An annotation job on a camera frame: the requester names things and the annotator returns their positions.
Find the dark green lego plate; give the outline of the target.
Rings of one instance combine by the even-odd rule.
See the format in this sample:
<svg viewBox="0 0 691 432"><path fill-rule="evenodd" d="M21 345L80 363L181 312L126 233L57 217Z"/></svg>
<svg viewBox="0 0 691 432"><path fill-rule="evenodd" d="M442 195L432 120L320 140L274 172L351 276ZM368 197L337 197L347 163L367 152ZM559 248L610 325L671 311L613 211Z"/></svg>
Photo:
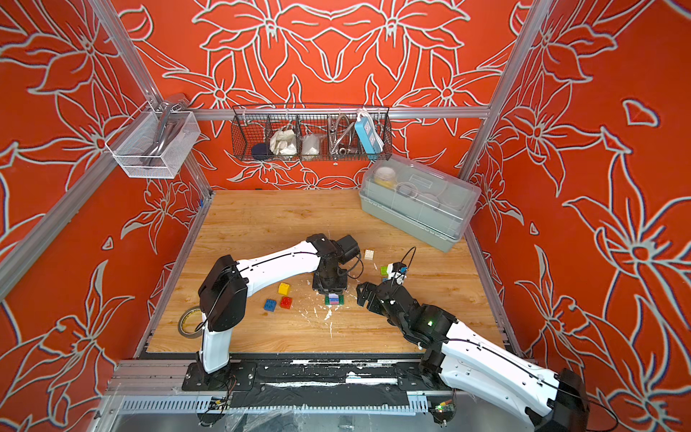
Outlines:
<svg viewBox="0 0 691 432"><path fill-rule="evenodd" d="M345 296L343 294L330 293L325 296L326 305L343 305L345 303Z"/></svg>

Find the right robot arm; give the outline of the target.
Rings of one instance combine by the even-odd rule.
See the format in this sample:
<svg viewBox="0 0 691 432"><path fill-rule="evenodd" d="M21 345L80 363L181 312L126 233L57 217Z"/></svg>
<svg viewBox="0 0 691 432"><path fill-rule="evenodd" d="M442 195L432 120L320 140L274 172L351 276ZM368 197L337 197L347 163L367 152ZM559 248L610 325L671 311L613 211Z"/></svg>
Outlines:
<svg viewBox="0 0 691 432"><path fill-rule="evenodd" d="M357 302L386 318L425 353L420 373L487 401L536 431L584 431L590 402L582 378L520 358L480 336L455 315L421 304L405 286L387 280L356 288Z"/></svg>

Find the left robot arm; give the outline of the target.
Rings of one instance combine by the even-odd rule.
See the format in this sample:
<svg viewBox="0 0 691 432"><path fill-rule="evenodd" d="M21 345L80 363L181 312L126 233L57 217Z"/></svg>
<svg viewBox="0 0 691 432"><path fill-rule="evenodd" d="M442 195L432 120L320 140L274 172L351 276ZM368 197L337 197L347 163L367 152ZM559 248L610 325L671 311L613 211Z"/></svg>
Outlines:
<svg viewBox="0 0 691 432"><path fill-rule="evenodd" d="M264 257L218 258L198 290L203 314L198 363L203 372L214 374L228 365L232 329L244 319L248 298L270 285L303 274L312 275L314 291L340 295L347 289L349 279L346 264L359 257L361 251L352 236L333 240L315 234Z"/></svg>

